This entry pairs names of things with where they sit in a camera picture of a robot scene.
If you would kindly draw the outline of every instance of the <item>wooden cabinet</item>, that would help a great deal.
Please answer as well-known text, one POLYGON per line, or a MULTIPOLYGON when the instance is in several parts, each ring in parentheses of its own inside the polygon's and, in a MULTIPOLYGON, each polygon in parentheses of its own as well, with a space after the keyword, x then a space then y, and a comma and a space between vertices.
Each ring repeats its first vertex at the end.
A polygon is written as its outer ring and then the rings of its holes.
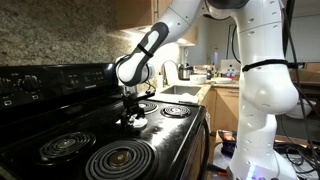
MULTIPOLYGON (((118 30, 141 31, 151 27, 165 13, 172 0, 114 0, 118 30)), ((186 44, 197 44, 193 25, 182 37, 186 44)))
POLYGON ((239 89, 211 88, 203 104, 209 112, 210 130, 218 129, 236 131, 239 120, 239 89))

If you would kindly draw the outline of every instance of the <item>stovetop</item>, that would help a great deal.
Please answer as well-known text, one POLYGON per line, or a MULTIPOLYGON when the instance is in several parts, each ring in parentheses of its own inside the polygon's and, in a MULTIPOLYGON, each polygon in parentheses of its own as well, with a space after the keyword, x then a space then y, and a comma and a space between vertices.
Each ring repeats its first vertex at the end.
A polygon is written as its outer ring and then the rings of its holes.
POLYGON ((1 69, 0 166, 17 179, 179 179, 205 108, 142 100, 147 125, 124 129, 115 77, 113 64, 1 69))
MULTIPOLYGON (((99 162, 94 156, 101 156, 99 152, 104 154, 105 151, 110 151, 108 145, 123 141, 121 145, 115 146, 118 147, 117 150, 111 147, 111 154, 115 151, 131 152, 130 156, 132 157, 127 161, 140 158, 142 162, 138 161, 133 165, 136 169, 128 170, 128 174, 133 171, 144 172, 134 179, 163 179, 164 177, 166 179, 176 179, 181 172, 180 168, 183 167, 181 164, 186 161, 193 136, 200 126, 199 116, 202 116, 201 113, 204 110, 199 106, 181 106, 147 100, 146 102, 154 103, 158 108, 146 115, 148 124, 143 129, 123 130, 119 124, 115 123, 118 120, 118 115, 124 110, 120 102, 70 121, 64 127, 43 132, 41 135, 20 142, 15 147, 1 153, 1 162, 21 179, 98 179, 95 176, 104 176, 105 174, 102 172, 106 171, 96 170, 100 168, 96 167, 99 163, 106 163, 100 166, 107 169, 119 170, 123 166, 114 165, 116 163, 110 165, 112 157, 104 157, 105 160, 99 162), (187 108, 190 110, 190 114, 188 117, 168 118, 161 114, 161 111, 168 107, 187 108), (144 153, 150 151, 151 157, 148 159, 143 153, 139 156, 146 159, 138 157, 135 150, 130 147, 135 146, 135 144, 144 145, 145 149, 137 148, 138 151, 144 153), (59 149, 76 150, 72 153, 62 152, 62 155, 60 154, 62 158, 59 158, 59 152, 55 152, 59 149), (52 154, 58 156, 58 158, 51 157, 52 154)), ((114 158, 121 159, 124 155, 115 156, 114 158)), ((106 176, 107 179, 119 178, 119 174, 115 174, 115 172, 110 172, 110 174, 114 176, 106 176)))

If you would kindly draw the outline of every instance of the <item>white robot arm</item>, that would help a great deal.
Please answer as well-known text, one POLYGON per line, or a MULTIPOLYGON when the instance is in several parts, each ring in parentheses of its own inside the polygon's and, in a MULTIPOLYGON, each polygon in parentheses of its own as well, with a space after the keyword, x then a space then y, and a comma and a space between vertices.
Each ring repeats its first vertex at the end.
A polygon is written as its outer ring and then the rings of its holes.
POLYGON ((213 18, 231 16, 238 27, 240 117, 230 177, 297 179, 291 164, 273 150, 275 115, 290 111, 298 101, 283 55, 280 0, 173 0, 137 48, 118 61, 119 80, 126 86, 148 80, 147 61, 161 45, 187 31, 204 3, 213 18))

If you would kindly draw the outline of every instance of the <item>black strap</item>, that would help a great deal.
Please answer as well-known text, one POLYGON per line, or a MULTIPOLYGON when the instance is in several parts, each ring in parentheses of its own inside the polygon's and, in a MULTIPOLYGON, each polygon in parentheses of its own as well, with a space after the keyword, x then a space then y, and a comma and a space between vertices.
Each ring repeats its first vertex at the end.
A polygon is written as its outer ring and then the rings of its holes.
POLYGON ((287 60, 282 60, 282 59, 267 59, 267 60, 264 60, 264 61, 256 62, 256 63, 249 64, 249 65, 245 65, 242 68, 242 72, 246 72, 246 71, 249 71, 252 68, 255 68, 255 67, 258 67, 258 66, 264 66, 264 65, 268 65, 268 64, 285 64, 285 65, 287 65, 288 61, 287 60))
POLYGON ((141 44, 138 44, 137 47, 144 52, 145 55, 147 55, 149 58, 153 57, 153 54, 150 54, 143 46, 141 46, 141 44))

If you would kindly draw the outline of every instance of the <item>faucet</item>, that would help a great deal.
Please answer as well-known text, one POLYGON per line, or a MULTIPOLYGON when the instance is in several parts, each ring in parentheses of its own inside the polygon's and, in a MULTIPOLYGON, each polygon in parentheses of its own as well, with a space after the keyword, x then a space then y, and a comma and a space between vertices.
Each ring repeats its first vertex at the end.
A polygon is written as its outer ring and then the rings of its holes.
POLYGON ((164 62, 162 63, 162 65, 161 65, 161 68, 160 68, 160 72, 161 72, 161 74, 163 75, 163 82, 164 82, 163 84, 168 84, 166 71, 165 71, 165 69, 164 69, 164 64, 167 63, 167 62, 169 62, 169 61, 171 61, 171 62, 173 62, 173 63, 175 64, 175 66, 176 66, 176 68, 177 68, 177 71, 178 71, 178 65, 177 65, 176 62, 174 62, 173 60, 166 60, 166 61, 164 61, 164 62))

